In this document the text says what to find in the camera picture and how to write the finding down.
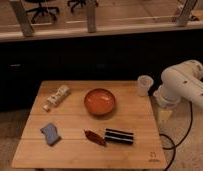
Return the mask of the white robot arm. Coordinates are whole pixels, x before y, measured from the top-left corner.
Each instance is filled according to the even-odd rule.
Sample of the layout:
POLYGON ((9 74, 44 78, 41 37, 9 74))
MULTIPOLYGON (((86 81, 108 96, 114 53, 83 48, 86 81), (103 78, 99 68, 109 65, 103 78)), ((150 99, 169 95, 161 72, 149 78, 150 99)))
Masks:
POLYGON ((182 98, 203 110, 203 65, 187 60, 166 68, 161 74, 162 84, 153 93, 157 107, 157 121, 167 121, 182 98))

